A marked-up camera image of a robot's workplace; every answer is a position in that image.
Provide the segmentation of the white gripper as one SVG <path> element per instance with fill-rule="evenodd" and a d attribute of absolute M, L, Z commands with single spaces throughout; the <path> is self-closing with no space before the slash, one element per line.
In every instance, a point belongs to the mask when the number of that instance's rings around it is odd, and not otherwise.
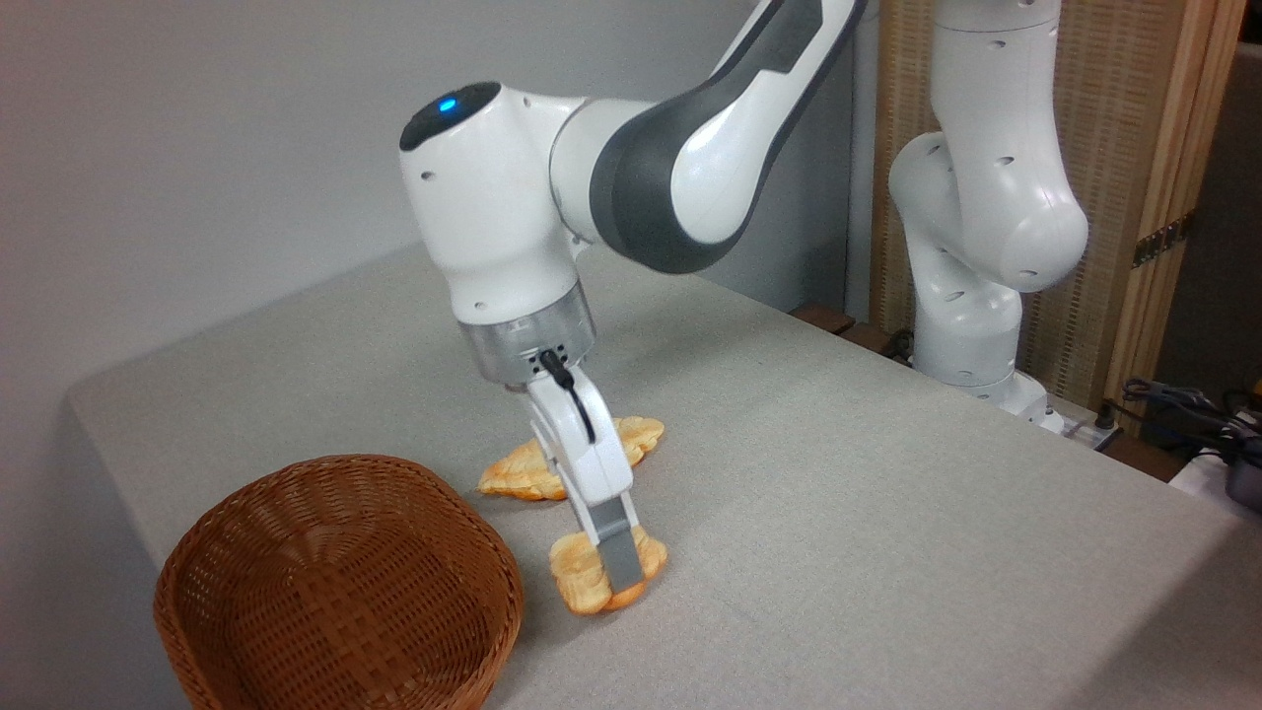
<path fill-rule="evenodd" d="M 622 593 L 645 579 L 634 538 L 632 470 L 599 388 L 578 367 L 565 373 L 568 388 L 548 373 L 528 383 L 533 433 L 558 464 L 569 498 L 591 504 L 596 554 L 612 591 Z"/>

